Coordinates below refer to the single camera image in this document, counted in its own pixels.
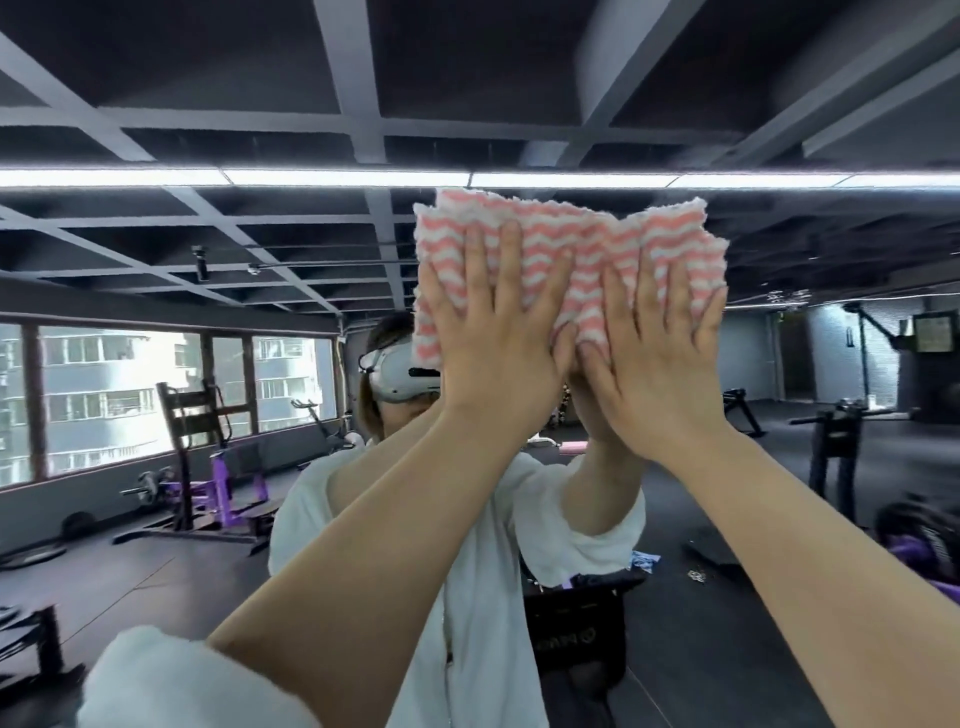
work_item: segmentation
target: vr headset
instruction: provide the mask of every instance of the vr headset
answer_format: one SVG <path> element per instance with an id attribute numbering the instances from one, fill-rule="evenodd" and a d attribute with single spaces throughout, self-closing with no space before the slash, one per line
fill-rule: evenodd
<path id="1" fill-rule="evenodd" d="M 410 366 L 414 345 L 411 337 L 360 357 L 360 373 L 370 376 L 378 401 L 399 404 L 428 394 L 440 394 L 440 372 Z"/>

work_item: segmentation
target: person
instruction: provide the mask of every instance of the person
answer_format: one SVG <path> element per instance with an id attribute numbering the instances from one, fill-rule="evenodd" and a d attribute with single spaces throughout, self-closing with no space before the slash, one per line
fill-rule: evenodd
<path id="1" fill-rule="evenodd" d="M 520 249 L 518 225 L 505 226 L 502 237 L 504 249 Z M 483 246 L 479 226 L 469 227 L 467 238 L 472 249 Z M 276 515 L 272 574 L 441 418 L 445 398 L 437 397 L 440 378 L 407 376 L 412 333 L 408 312 L 383 319 L 371 331 L 361 358 L 365 373 L 357 410 L 375 445 L 342 450 L 303 471 Z M 481 363 L 486 356 L 480 355 Z M 520 557 L 544 586 L 558 586 L 580 573 L 630 566 L 645 523 L 640 491 L 644 462 L 612 432 L 583 377 L 574 372 L 568 378 L 589 436 L 586 453 L 569 465 L 542 465 L 526 452 L 515 453 L 431 609 L 390 728 L 451 721 L 454 726 L 547 725 L 527 637 Z M 560 399 L 558 393 L 554 404 Z M 546 423 L 552 409 L 528 436 Z M 484 437 L 479 431 L 470 436 Z M 451 488 L 458 487 L 457 480 L 451 480 Z"/>
<path id="2" fill-rule="evenodd" d="M 470 253 L 466 316 L 421 267 L 444 353 L 435 425 L 206 644 L 118 637 L 82 728 L 384 724 L 461 542 L 573 359 L 569 328 L 547 346 L 564 275 L 522 312 L 516 273 L 501 269 L 492 295 L 480 266 Z M 943 725 L 960 713 L 960 612 L 732 429 L 716 374 L 724 295 L 694 329 L 684 270 L 669 279 L 664 316 L 649 260 L 633 310 L 604 271 L 612 362 L 580 354 L 607 421 L 717 524 L 838 728 Z"/>

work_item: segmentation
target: white sleeve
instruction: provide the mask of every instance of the white sleeve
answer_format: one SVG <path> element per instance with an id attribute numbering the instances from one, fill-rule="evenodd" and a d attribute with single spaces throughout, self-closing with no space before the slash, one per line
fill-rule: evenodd
<path id="1" fill-rule="evenodd" d="M 539 467 L 523 458 L 537 462 L 525 452 L 518 455 L 500 481 L 497 500 L 523 560 L 537 580 L 555 587 L 577 574 L 627 569 L 646 524 L 643 492 L 618 525 L 599 536 L 586 536 L 570 528 L 562 502 L 564 487 L 580 467 L 583 455 L 568 465 Z"/>
<path id="2" fill-rule="evenodd" d="M 283 505 L 276 512 L 270 535 L 267 568 L 273 575 L 285 567 L 303 548 L 333 521 L 326 497 L 330 476 L 346 463 L 360 457 L 365 448 L 345 449 L 314 460 L 300 476 Z"/>
<path id="3" fill-rule="evenodd" d="M 320 728 L 306 706 L 203 643 L 134 627 L 84 684 L 78 728 Z"/>

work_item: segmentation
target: ceiling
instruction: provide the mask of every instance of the ceiling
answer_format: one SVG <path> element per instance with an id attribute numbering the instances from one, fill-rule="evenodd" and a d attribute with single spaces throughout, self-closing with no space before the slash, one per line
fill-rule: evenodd
<path id="1" fill-rule="evenodd" d="M 958 48 L 960 0 L 3 3 L 0 162 L 957 169 Z M 688 197 L 526 192 L 617 214 Z M 703 196 L 735 300 L 960 279 L 955 195 Z M 410 305 L 432 197 L 5 190 L 0 270 L 362 326 Z"/>

